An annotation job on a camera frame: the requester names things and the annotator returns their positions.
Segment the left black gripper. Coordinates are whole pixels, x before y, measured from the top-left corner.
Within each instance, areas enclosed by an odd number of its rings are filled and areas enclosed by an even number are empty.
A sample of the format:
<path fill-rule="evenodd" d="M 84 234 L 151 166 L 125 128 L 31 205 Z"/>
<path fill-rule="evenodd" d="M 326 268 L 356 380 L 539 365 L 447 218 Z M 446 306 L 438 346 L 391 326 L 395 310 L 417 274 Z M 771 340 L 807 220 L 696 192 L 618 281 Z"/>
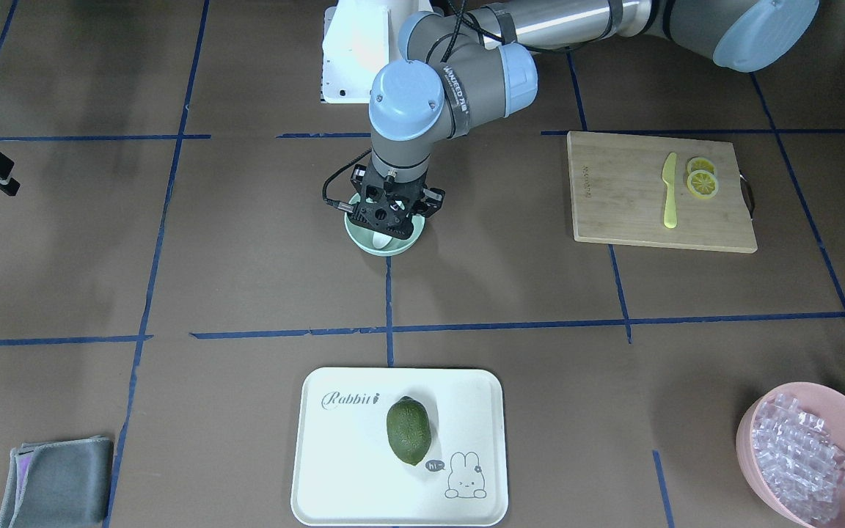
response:
<path fill-rule="evenodd" d="M 444 190 L 427 186 L 426 176 L 396 183 L 395 177 L 381 176 L 373 165 L 356 165 L 350 181 L 359 199 L 349 213 L 350 223 L 408 240 L 416 231 L 413 219 L 432 217 L 444 202 Z"/>

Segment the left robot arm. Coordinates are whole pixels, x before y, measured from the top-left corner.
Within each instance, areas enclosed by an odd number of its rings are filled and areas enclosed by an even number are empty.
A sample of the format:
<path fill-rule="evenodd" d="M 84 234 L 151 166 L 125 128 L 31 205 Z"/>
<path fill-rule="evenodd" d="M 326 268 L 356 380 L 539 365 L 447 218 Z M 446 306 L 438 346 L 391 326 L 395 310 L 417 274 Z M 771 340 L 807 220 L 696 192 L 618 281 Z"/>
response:
<path fill-rule="evenodd" d="M 408 240 L 413 218 L 434 215 L 444 201 L 425 182 L 434 144 L 530 106 L 534 54 L 651 34 L 752 73 L 787 53 L 818 9 L 817 1 L 509 1 L 449 15 L 418 11 L 369 90 L 369 164 L 345 165 L 359 199 L 323 201 L 350 224 Z"/>

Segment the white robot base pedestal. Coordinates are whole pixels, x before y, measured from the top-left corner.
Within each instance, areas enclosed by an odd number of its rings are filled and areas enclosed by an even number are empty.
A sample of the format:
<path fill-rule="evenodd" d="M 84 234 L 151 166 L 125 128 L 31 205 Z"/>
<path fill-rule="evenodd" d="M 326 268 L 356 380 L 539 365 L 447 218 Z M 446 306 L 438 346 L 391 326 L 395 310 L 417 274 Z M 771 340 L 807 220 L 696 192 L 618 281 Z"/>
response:
<path fill-rule="evenodd" d="M 338 1 L 324 13 L 321 100 L 368 103 L 376 74 L 400 58 L 402 24 L 419 11 L 443 15 L 429 1 Z"/>

